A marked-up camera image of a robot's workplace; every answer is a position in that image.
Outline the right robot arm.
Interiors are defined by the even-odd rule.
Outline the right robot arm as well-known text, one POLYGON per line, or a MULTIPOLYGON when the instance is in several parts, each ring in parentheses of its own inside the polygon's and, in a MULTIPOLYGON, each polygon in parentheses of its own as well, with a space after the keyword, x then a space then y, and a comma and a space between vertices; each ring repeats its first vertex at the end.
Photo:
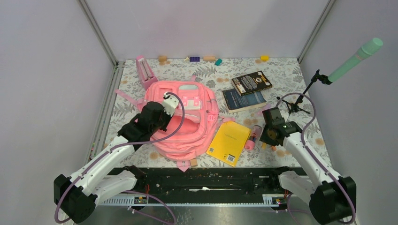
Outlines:
POLYGON ((296 159, 309 179, 304 179, 287 169, 269 180, 275 193, 288 190, 307 203, 314 219, 321 225, 339 222, 345 225, 356 222, 356 183, 329 166, 311 149, 305 131, 315 120, 300 127, 296 122, 286 122, 279 107, 262 111, 265 127, 260 141, 271 146, 282 146, 296 159))

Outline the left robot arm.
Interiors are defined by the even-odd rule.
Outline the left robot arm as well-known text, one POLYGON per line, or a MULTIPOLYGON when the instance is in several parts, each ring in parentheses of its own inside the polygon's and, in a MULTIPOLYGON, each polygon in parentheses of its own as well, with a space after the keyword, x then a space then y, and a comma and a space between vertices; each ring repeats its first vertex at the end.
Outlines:
POLYGON ((110 197, 132 190, 139 193, 145 188, 145 179, 124 171, 114 178, 104 180, 115 164, 133 154, 144 144, 157 143, 171 138, 182 127, 182 123, 166 137, 151 140, 158 130, 167 130, 177 107, 185 116, 185 108, 177 94, 166 92, 161 103, 150 101, 130 122, 123 125, 113 142, 81 169, 70 176, 60 174, 54 179, 54 220, 64 224, 85 221, 97 205, 110 197))

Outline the pink student backpack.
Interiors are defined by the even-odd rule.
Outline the pink student backpack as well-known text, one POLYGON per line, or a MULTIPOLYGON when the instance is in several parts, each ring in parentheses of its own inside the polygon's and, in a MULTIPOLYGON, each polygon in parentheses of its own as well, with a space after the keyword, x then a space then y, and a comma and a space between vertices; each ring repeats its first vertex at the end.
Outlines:
POLYGON ((216 133, 225 122, 234 121, 231 117, 219 115, 215 93, 207 86, 196 81, 193 75, 189 81, 157 81, 152 83, 142 99, 135 100, 121 90, 116 94, 129 101, 140 112, 150 101, 163 101, 167 92, 178 95, 183 109, 178 106, 166 131, 159 130, 152 135, 154 146, 164 157, 176 161, 177 166, 186 171, 188 166, 182 162, 195 159, 204 154, 216 133))

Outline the pink clear pencil case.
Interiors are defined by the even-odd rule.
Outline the pink clear pencil case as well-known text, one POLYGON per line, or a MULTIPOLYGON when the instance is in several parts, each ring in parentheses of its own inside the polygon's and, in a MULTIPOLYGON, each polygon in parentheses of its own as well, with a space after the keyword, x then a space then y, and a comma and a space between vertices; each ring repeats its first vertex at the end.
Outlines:
POLYGON ((255 145, 256 145, 256 141, 258 140, 258 138, 261 136, 262 133, 262 127, 259 125, 254 125, 250 131, 250 135, 245 143, 245 150, 253 150, 255 145))

